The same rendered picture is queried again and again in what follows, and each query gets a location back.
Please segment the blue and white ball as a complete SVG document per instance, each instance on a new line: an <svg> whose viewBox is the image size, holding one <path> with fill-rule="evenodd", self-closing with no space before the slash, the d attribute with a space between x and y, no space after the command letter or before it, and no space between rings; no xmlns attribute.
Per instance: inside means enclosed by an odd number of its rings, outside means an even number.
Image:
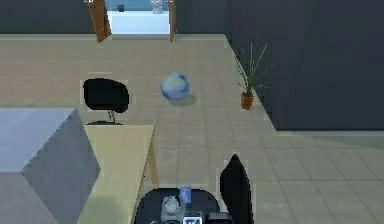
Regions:
<svg viewBox="0 0 384 224"><path fill-rule="evenodd" d="M183 74L170 73L162 78L160 91L167 100L180 101L189 94L189 81Z"/></svg>

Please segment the grey glass mug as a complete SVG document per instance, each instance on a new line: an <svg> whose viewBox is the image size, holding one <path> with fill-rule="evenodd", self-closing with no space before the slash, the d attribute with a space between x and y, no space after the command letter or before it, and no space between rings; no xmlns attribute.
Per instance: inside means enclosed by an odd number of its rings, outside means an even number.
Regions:
<svg viewBox="0 0 384 224"><path fill-rule="evenodd" d="M161 223L166 220L182 220L185 215L185 202L178 196L168 196L163 199L161 207Z"/></svg>

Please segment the brown room door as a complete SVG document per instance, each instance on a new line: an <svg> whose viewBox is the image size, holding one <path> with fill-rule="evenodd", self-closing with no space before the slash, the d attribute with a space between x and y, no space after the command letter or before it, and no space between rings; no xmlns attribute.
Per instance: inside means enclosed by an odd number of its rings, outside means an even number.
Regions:
<svg viewBox="0 0 384 224"><path fill-rule="evenodd" d="M105 0L87 0L96 40L103 42L111 35Z"/></svg>

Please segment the pale wooden table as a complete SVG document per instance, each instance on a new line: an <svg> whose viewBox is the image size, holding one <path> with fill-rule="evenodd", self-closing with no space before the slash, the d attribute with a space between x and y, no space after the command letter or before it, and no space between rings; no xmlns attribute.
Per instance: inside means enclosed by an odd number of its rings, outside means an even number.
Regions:
<svg viewBox="0 0 384 224"><path fill-rule="evenodd" d="M145 172L159 187L152 125L88 125L99 176L77 224L133 224Z"/></svg>

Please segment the grey box cabinet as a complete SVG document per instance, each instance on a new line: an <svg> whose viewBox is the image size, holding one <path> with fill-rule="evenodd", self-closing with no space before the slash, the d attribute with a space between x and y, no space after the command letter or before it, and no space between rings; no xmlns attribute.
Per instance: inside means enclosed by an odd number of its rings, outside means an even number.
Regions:
<svg viewBox="0 0 384 224"><path fill-rule="evenodd" d="M0 224L77 224L100 167L74 108L0 108Z"/></svg>

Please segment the brown door frame post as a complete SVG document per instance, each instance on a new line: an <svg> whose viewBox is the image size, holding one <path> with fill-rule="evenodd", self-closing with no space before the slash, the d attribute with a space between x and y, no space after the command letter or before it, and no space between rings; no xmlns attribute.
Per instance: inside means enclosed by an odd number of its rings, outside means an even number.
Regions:
<svg viewBox="0 0 384 224"><path fill-rule="evenodd" d="M176 35L176 5L175 0L168 0L169 9L169 25L170 25L170 42L174 41Z"/></svg>

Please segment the small blue box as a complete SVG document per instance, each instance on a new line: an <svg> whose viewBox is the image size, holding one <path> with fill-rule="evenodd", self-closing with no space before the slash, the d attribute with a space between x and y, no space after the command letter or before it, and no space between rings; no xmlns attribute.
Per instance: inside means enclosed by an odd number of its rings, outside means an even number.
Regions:
<svg viewBox="0 0 384 224"><path fill-rule="evenodd" d="M191 187L181 187L180 188L180 197L184 200L185 203L192 202L192 188Z"/></svg>

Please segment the house plant in brown pot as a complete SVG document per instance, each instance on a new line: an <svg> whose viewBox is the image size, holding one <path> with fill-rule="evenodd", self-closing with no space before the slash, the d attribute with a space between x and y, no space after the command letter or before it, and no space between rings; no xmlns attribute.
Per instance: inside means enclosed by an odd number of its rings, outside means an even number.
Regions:
<svg viewBox="0 0 384 224"><path fill-rule="evenodd" d="M235 57L237 71L243 79L243 83L239 83L239 86L242 88L240 98L241 108L244 110L251 108L256 90L265 88L265 85L258 84L258 81L262 79L274 65L274 63L270 63L264 70L261 69L262 59L264 58L267 47L267 39L257 35L254 41L249 42L248 57L245 50L241 49L244 64L241 64L238 56Z"/></svg>

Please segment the black swivel chair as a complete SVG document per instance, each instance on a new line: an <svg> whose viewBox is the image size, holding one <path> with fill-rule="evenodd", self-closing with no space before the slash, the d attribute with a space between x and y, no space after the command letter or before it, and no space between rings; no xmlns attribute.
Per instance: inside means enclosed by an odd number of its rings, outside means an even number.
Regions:
<svg viewBox="0 0 384 224"><path fill-rule="evenodd" d="M105 110L109 120L90 122L90 125L117 125L114 113L128 110L129 92L125 84L106 78L87 79L83 83L84 101L91 110Z"/></svg>

